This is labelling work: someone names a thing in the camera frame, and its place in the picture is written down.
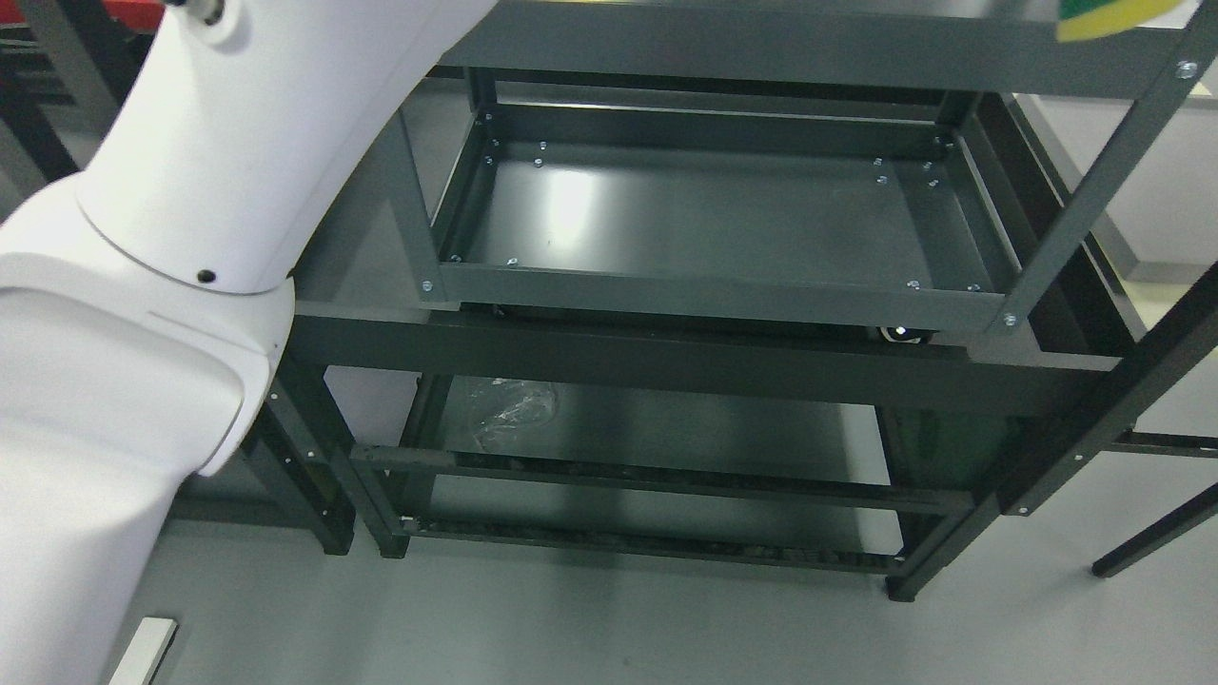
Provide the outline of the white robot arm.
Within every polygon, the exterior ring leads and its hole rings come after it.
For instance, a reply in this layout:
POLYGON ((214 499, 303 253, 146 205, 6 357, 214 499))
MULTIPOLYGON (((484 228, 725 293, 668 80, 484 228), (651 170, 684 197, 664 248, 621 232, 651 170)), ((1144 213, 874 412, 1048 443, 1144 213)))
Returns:
POLYGON ((2 223, 2 681, 96 684, 171 503, 230 460, 290 272, 490 1, 169 1, 95 155, 2 223))

